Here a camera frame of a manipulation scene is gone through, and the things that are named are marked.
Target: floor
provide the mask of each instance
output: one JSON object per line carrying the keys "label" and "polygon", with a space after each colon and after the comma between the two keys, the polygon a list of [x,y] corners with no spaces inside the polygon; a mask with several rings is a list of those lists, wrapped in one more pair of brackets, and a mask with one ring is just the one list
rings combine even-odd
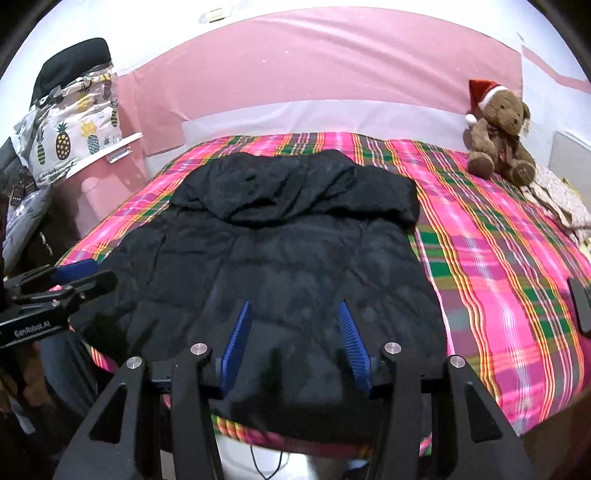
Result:
{"label": "floor", "polygon": [[[217,436],[217,446],[226,480],[260,480],[252,461],[250,447],[235,440]],[[277,468],[280,452],[253,447],[256,464],[265,476],[270,476]],[[173,456],[161,452],[163,478],[175,480]],[[284,453],[281,468],[274,480],[339,480],[347,467],[344,459],[315,458],[299,453]]]}
{"label": "floor", "polygon": [[523,442],[538,480],[590,478],[591,386],[568,408],[526,433]]}

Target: jacket hood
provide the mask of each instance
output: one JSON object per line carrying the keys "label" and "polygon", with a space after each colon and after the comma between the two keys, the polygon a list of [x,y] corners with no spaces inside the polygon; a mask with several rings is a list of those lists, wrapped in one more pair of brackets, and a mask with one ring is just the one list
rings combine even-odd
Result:
{"label": "jacket hood", "polygon": [[418,221],[414,180],[362,167],[336,150],[307,157],[223,157],[197,168],[170,203],[225,222],[265,226],[297,215],[382,217],[406,231]]}

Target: pineapple print pillow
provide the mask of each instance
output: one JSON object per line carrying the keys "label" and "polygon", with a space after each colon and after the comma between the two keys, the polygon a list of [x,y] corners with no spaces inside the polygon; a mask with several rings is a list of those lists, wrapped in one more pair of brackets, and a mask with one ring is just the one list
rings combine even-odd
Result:
{"label": "pineapple print pillow", "polygon": [[90,72],[54,93],[48,105],[42,99],[41,106],[31,107],[34,121],[22,122],[31,131],[21,136],[28,133],[32,141],[21,158],[38,186],[54,183],[76,162],[121,140],[115,77],[112,66]]}

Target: pink wall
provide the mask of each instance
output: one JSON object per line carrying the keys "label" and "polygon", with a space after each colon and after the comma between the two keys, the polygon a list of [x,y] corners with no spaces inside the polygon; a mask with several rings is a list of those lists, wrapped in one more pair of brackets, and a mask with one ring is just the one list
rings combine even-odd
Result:
{"label": "pink wall", "polygon": [[521,55],[469,28],[409,12],[280,12],[196,37],[121,76],[121,127],[143,132],[151,155],[184,144],[182,122],[270,103],[381,100],[463,115],[470,78],[521,93]]}

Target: bed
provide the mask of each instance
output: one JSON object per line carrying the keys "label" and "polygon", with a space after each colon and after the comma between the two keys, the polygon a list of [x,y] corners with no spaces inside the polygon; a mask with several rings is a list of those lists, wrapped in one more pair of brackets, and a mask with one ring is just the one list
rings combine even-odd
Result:
{"label": "bed", "polygon": [[[235,152],[311,154],[335,148],[354,162],[413,178],[423,211],[411,245],[435,286],[449,353],[463,355],[518,434],[564,409],[586,384],[586,340],[573,323],[566,280],[591,265],[538,207],[495,177],[465,173],[466,154],[411,140],[345,132],[235,135],[197,145],[80,241],[61,264],[104,259],[124,235],[167,208],[186,175]],[[113,361],[90,348],[100,367]],[[318,456],[364,458],[365,445],[301,442],[212,416],[216,429],[250,444]],[[428,449],[428,439],[423,451]]]}

